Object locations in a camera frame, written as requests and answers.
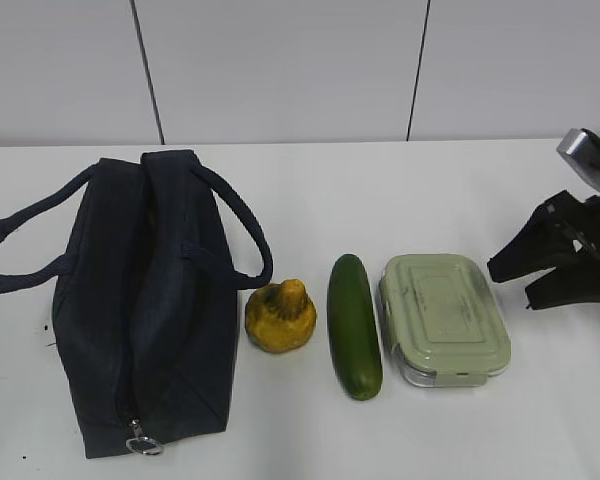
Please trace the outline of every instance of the bag handle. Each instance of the bag handle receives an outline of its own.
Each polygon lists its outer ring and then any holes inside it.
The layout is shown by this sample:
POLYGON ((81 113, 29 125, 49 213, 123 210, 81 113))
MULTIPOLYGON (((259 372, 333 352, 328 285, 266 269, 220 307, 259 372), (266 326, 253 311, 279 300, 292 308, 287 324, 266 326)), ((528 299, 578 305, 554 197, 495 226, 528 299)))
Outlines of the bag handle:
POLYGON ((235 213, 240 223, 242 223, 247 232, 249 232, 249 235, 251 235, 251 238, 256 242, 262 256, 263 267, 262 272, 258 276, 250 277, 236 271, 231 265, 191 241, 184 242, 183 256, 195 262, 198 267, 205 270, 208 274, 226 283, 235 285, 238 290, 260 288, 266 285, 271 280, 271 275, 273 274, 273 258, 256 217, 235 190, 231 188, 231 185, 213 170, 194 162, 191 164, 191 173, 214 190, 229 206, 231 211, 235 213))
MULTIPOLYGON (((93 177, 97 167, 97 164, 91 165, 53 195, 0 220, 0 244, 25 222, 60 205, 73 195, 93 177)), ((37 272, 28 275, 0 275, 0 293, 37 287, 57 275, 69 274, 73 271, 77 259, 76 253, 65 253, 37 272)))

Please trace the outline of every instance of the yellow squash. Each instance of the yellow squash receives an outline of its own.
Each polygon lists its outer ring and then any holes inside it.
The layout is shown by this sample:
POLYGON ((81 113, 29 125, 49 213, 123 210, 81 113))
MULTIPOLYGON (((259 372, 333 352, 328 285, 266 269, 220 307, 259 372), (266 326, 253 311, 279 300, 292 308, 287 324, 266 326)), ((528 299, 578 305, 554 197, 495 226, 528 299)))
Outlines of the yellow squash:
POLYGON ((316 307, 300 280, 270 283, 253 292, 245 328, 251 340, 270 353, 301 347, 316 326, 316 307))

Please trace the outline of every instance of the white table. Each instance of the white table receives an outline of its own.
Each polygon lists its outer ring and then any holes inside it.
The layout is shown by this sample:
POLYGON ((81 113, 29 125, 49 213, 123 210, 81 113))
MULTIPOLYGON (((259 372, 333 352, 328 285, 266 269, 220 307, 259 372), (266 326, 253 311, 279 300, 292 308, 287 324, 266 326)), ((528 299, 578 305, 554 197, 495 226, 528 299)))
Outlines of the white table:
MULTIPOLYGON (((53 282, 0 296, 1 479, 600 479, 600 305, 525 310, 530 279, 494 285, 512 342, 487 385, 419 389, 384 359, 374 400, 349 400, 328 348, 331 267, 358 254, 375 286, 404 253, 486 262, 562 189, 594 192, 555 153, 557 140, 197 147, 258 216, 275 280, 305 281, 318 307, 307 346, 281 356, 240 339, 227 432, 169 445, 159 458, 85 460, 50 325, 53 282)), ((0 218, 55 191, 101 156, 156 147, 0 149, 0 218)), ((79 198, 0 248, 0 272, 63 251, 79 198)), ((238 267, 255 247, 223 207, 238 267)))

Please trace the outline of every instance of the metal zipper ring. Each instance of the metal zipper ring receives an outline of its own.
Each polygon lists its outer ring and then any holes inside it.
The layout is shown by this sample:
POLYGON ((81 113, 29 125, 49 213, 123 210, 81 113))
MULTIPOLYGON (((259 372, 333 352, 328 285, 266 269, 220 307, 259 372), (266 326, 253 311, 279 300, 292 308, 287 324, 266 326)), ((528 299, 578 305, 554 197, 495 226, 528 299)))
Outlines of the metal zipper ring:
POLYGON ((130 452, 139 453, 140 455, 149 455, 153 457, 162 455, 162 452, 164 452, 164 446, 157 440, 149 437, 130 438, 126 441, 126 445, 130 452), (149 444, 150 447, 141 448, 142 444, 149 444))

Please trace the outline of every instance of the green container lid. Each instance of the green container lid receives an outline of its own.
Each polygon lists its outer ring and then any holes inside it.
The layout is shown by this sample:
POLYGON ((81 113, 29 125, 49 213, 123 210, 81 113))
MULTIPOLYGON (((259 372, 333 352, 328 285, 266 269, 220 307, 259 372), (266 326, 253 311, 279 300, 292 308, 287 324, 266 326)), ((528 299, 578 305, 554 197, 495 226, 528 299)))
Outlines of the green container lid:
POLYGON ((475 386, 502 372, 511 342, 478 266, 461 255, 402 255, 380 281, 386 331, 418 386, 475 386))

